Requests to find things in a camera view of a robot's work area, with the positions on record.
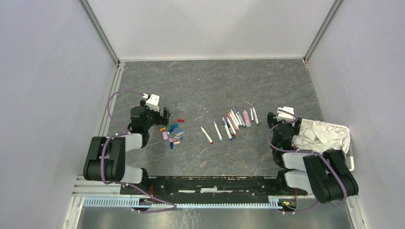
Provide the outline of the pink highlighter pen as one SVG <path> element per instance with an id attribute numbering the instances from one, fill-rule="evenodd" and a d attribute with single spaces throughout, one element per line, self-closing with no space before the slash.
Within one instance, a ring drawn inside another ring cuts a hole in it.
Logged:
<path id="1" fill-rule="evenodd" d="M 249 113 L 246 109 L 243 110 L 243 117 L 245 120 L 245 126 L 246 127 L 251 127 L 251 121 L 250 121 L 250 117 L 249 117 Z"/>

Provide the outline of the green capped white marker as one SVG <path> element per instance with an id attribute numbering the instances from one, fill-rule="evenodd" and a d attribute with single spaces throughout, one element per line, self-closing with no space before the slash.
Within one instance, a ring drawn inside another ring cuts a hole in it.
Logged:
<path id="1" fill-rule="evenodd" d="M 254 121 L 255 121 L 256 125 L 259 125 L 260 123 L 259 123 L 257 113 L 256 113 L 256 109 L 255 109 L 254 106 L 252 107 L 252 112 L 253 112 L 253 117 L 254 117 Z"/>

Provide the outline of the orange capped white marker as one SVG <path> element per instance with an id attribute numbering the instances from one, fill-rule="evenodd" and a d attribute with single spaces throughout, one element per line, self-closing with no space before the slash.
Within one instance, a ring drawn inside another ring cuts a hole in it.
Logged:
<path id="1" fill-rule="evenodd" d="M 229 112 L 227 113 L 227 119 L 228 119 L 228 122 L 229 122 L 229 124 L 231 126 L 231 130 L 232 130 L 233 135 L 236 136 L 237 133 L 236 133 L 236 130 L 235 130 L 235 125 L 233 123 L 232 117 L 231 117 Z"/>

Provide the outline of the blue capped white marker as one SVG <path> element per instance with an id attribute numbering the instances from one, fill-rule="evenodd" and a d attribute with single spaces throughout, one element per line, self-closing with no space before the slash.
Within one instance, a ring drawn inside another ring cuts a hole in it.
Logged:
<path id="1" fill-rule="evenodd" d="M 225 128 L 225 131 L 226 131 L 226 134 L 227 134 L 228 139 L 229 139 L 229 140 L 232 140 L 233 137 L 232 137 L 232 135 L 231 135 L 229 126 L 228 126 L 227 121 L 225 120 L 225 118 L 224 118 L 223 116 L 222 116 L 222 123 L 223 123 L 223 125 L 224 125 L 224 128 Z"/>

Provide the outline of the black purple pen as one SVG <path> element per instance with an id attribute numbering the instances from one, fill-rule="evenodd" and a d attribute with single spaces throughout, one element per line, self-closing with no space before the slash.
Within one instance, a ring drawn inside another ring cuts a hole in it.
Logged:
<path id="1" fill-rule="evenodd" d="M 233 129 L 232 129 L 233 127 L 232 127 L 232 125 L 230 124 L 229 118 L 227 117 L 225 121 L 226 121 L 227 127 L 228 127 L 228 129 L 229 129 L 229 132 L 230 132 L 230 134 L 231 134 L 231 137 L 232 137 L 233 139 L 235 139 L 236 136 L 235 136 L 235 134 L 234 134 L 234 132 L 233 132 Z"/>

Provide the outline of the light blue capped marker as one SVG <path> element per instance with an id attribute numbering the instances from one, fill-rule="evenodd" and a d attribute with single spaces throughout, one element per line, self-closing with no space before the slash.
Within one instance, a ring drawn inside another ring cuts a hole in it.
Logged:
<path id="1" fill-rule="evenodd" d="M 217 123 L 214 121 L 213 124 L 214 124 L 214 127 L 215 127 L 215 130 L 216 130 L 216 133 L 218 135 L 219 140 L 223 141 L 223 137 L 222 137 L 222 135 L 221 135 L 221 133 L 219 131 L 219 127 L 218 127 Z"/>

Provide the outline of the red capped white marker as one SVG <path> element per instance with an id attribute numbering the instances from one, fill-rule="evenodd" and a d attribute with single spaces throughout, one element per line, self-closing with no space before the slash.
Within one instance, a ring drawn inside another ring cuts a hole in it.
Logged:
<path id="1" fill-rule="evenodd" d="M 205 137 L 207 138 L 207 140 L 209 141 L 210 144 L 213 144 L 213 140 L 211 139 L 211 137 L 208 135 L 208 133 L 206 132 L 206 130 L 200 126 L 201 131 L 203 132 L 203 134 L 205 135 Z"/>

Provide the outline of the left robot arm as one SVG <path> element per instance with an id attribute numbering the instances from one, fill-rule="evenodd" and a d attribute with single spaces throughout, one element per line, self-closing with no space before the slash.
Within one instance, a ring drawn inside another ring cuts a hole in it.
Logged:
<path id="1" fill-rule="evenodd" d="M 126 152 L 144 148 L 149 141 L 149 129 L 153 125 L 167 126 L 170 115 L 166 107 L 154 111 L 146 105 L 135 106 L 130 110 L 131 122 L 126 132 L 110 137 L 94 136 L 83 169 L 85 180 L 132 183 L 138 194 L 147 193 L 150 181 L 145 178 L 146 170 L 126 165 Z"/>

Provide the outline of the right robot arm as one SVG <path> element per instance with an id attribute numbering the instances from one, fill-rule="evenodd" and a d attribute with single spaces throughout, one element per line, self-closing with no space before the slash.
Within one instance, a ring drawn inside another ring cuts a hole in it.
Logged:
<path id="1" fill-rule="evenodd" d="M 298 188 L 313 194 L 320 203 L 358 195 L 348 127 L 302 119 L 287 108 L 269 112 L 267 124 L 273 160 L 284 169 L 276 181 L 280 194 Z"/>

